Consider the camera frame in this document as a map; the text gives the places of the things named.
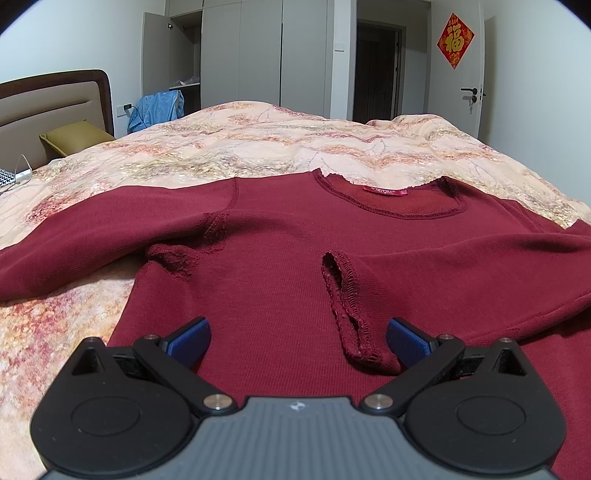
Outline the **dark red long-sleeve shirt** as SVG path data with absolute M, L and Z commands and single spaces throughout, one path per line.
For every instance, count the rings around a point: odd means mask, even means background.
M 382 194 L 321 172 L 125 186 L 44 220 L 1 253 L 1 297 L 42 296 L 142 258 L 110 342 L 202 316 L 200 375 L 235 399 L 361 399 L 401 372 L 403 319 L 472 345 L 519 341 L 567 420 L 555 461 L 590 475 L 590 227 L 443 177 Z

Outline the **blue clothes pile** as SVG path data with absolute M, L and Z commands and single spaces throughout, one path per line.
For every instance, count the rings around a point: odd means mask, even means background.
M 179 90 L 162 91 L 140 98 L 131 107 L 127 133 L 135 133 L 153 125 L 184 116 L 184 98 Z

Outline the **floral peach quilt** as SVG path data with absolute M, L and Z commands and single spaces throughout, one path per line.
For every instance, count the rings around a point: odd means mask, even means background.
M 232 177 L 321 169 L 361 185 L 403 189 L 448 176 L 515 200 L 562 227 L 589 207 L 525 165 L 432 115 L 360 124 L 263 102 L 230 102 L 102 143 L 38 168 L 1 195 L 1 243 L 10 246 L 50 215 L 126 185 L 180 188 Z M 121 260 L 46 299 L 1 306 L 1 475 L 35 479 L 43 465 L 31 416 L 87 336 L 108 338 L 136 265 Z

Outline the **olive green pillow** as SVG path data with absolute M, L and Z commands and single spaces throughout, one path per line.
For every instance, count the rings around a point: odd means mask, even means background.
M 41 134 L 39 138 L 61 157 L 115 140 L 112 135 L 86 120 L 55 128 Z

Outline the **white room door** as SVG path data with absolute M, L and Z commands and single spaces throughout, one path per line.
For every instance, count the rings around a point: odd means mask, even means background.
M 437 46 L 437 41 L 452 13 L 475 33 L 475 38 L 453 69 Z M 482 103 L 471 105 L 463 99 L 462 88 L 483 90 L 485 76 L 485 22 L 480 1 L 447 0 L 431 3 L 430 80 L 427 111 L 441 116 L 463 132 L 479 135 Z

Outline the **padded bed headboard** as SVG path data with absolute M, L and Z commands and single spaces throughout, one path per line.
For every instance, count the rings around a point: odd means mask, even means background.
M 1 84 L 1 168 L 37 169 L 59 154 L 40 136 L 86 121 L 114 133 L 110 84 L 102 70 L 75 70 Z

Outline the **grey built-in wardrobe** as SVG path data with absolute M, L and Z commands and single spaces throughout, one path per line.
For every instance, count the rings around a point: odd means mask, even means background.
M 141 91 L 182 91 L 186 113 L 261 101 L 329 116 L 331 1 L 167 1 L 144 13 Z

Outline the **red fu door decoration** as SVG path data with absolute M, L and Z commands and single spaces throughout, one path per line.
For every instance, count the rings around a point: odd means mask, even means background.
M 474 38 L 473 30 L 452 13 L 437 41 L 437 46 L 450 66 L 456 69 Z

